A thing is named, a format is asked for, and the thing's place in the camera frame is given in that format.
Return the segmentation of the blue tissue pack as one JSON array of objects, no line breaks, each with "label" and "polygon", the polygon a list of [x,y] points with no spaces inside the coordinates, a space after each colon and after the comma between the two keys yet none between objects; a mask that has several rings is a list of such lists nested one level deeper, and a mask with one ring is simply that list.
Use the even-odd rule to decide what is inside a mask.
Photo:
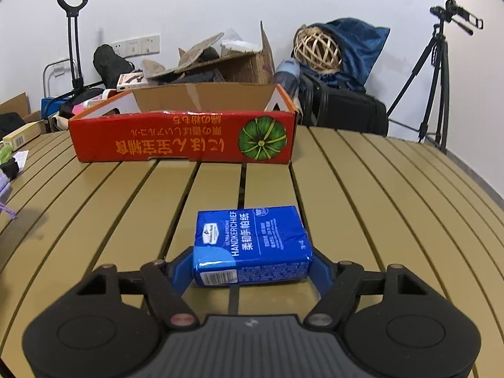
[{"label": "blue tissue pack", "polygon": [[294,206],[197,213],[192,273],[200,287],[303,280],[312,261]]}]

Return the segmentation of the purple knitted pouch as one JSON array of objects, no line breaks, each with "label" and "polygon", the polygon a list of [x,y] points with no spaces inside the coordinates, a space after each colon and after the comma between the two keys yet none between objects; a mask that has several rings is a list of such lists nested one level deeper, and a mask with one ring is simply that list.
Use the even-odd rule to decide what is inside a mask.
[{"label": "purple knitted pouch", "polygon": [[16,212],[7,207],[8,198],[12,193],[11,180],[16,178],[19,173],[18,167],[12,167],[5,172],[1,170],[1,194],[0,194],[0,208],[2,213],[6,213],[10,219],[16,219]]}]

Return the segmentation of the red cardboard box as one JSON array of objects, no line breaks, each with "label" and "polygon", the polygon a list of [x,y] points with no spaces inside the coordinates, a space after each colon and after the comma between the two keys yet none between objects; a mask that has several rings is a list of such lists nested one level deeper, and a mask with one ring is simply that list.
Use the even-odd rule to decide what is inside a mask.
[{"label": "red cardboard box", "polygon": [[298,112],[275,84],[168,84],[126,90],[74,116],[83,162],[186,159],[287,164]]}]

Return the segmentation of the black suitcase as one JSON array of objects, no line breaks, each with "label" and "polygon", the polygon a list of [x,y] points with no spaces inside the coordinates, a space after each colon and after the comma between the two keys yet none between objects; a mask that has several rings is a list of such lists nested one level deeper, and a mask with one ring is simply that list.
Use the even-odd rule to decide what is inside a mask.
[{"label": "black suitcase", "polygon": [[299,125],[370,133],[382,137],[388,135],[386,107],[373,96],[331,87],[302,72],[298,98],[301,105]]}]

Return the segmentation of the open brown cardboard box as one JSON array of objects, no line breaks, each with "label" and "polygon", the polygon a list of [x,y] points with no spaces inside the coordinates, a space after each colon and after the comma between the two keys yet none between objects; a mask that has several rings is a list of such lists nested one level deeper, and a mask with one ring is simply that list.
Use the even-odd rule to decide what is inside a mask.
[{"label": "open brown cardboard box", "polygon": [[201,80],[208,72],[213,81],[269,84],[275,66],[264,27],[260,30],[260,45],[225,38],[224,32],[220,32],[187,51],[181,50],[179,64],[172,68],[154,60],[144,60],[144,76],[151,82],[185,83],[191,78]]}]

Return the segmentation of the white paper leaflet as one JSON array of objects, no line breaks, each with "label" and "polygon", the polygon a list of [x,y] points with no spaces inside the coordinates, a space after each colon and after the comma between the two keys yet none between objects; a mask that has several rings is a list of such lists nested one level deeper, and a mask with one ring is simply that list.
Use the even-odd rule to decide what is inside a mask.
[{"label": "white paper leaflet", "polygon": [[19,168],[19,172],[22,172],[25,169],[26,160],[28,158],[28,155],[29,155],[28,150],[18,151],[13,155],[13,158]]}]

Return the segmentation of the pink white product box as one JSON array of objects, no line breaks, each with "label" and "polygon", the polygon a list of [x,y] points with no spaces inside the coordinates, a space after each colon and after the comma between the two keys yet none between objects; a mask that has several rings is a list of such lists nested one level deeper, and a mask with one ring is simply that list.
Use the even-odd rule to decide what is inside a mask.
[{"label": "pink white product box", "polygon": [[150,87],[151,85],[152,84],[145,77],[143,72],[129,72],[120,75],[116,85],[116,90],[137,90]]}]

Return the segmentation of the black beanie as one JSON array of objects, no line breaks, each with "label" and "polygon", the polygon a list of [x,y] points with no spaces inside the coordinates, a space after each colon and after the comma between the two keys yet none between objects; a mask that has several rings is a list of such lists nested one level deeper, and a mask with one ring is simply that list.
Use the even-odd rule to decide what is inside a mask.
[{"label": "black beanie", "polygon": [[20,172],[20,168],[14,157],[11,157],[8,161],[1,163],[0,169],[9,181],[16,179]]}]

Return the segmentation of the blue water bottle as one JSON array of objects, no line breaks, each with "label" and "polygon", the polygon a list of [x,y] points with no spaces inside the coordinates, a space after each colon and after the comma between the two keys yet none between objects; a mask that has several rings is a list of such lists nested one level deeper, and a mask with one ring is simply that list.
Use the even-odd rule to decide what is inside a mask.
[{"label": "blue water bottle", "polygon": [[298,92],[300,76],[301,68],[299,62],[294,58],[289,58],[283,60],[278,65],[272,77],[272,82],[281,85],[291,98],[295,98]]}]

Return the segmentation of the yellow medicine box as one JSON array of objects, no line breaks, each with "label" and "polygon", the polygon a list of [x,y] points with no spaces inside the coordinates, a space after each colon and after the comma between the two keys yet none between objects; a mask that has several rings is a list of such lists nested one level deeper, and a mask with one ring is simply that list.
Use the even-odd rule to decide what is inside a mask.
[{"label": "yellow medicine box", "polygon": [[43,120],[30,122],[7,134],[3,138],[3,144],[10,146],[13,151],[16,151],[44,133],[45,126]]}]

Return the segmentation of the wicker ball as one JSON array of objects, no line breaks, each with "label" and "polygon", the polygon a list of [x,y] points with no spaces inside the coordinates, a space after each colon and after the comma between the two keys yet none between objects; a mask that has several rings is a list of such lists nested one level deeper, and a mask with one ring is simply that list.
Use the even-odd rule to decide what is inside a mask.
[{"label": "wicker ball", "polygon": [[317,26],[302,25],[296,31],[293,55],[300,63],[321,74],[342,69],[342,53],[337,42]]}]

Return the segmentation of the black clothes in box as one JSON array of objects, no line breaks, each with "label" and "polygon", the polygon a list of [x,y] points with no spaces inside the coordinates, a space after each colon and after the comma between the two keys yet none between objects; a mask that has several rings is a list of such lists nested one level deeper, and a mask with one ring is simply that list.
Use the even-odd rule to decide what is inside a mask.
[{"label": "black clothes in box", "polygon": [[25,125],[25,120],[18,113],[1,113],[0,114],[0,139],[3,139],[8,134],[16,131]]}]

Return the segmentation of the brown cardboard box left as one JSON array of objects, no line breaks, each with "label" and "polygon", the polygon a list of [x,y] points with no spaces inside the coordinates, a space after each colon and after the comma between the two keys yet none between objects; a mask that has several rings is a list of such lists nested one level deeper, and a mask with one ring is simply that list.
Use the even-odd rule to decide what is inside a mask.
[{"label": "brown cardboard box left", "polygon": [[41,119],[40,111],[31,111],[30,104],[26,93],[21,93],[0,105],[1,113],[18,113],[26,124],[30,122],[39,121]]}]

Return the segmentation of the dark blue cloth bag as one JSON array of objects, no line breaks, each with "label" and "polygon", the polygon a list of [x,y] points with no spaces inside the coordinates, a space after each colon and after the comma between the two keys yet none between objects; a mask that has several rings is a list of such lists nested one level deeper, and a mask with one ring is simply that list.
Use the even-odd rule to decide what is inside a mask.
[{"label": "dark blue cloth bag", "polygon": [[309,26],[321,28],[337,42],[342,53],[342,69],[335,73],[321,74],[297,60],[301,71],[319,78],[331,87],[365,93],[366,81],[384,49],[390,29],[349,17]]}]

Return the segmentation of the black bag on wall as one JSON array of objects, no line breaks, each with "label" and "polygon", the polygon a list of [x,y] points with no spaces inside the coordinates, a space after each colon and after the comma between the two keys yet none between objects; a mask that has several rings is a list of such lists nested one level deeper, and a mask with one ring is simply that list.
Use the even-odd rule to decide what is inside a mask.
[{"label": "black bag on wall", "polygon": [[125,58],[117,55],[112,46],[102,44],[93,55],[93,66],[107,89],[115,89],[120,75],[131,73],[135,66]]}]

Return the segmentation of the white wall outlet strip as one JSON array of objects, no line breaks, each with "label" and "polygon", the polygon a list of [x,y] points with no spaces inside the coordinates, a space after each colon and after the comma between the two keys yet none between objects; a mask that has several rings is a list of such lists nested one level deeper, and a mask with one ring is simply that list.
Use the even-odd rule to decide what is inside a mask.
[{"label": "white wall outlet strip", "polygon": [[123,57],[159,54],[161,38],[158,34],[146,37],[134,37],[127,40],[110,43],[114,53]]}]

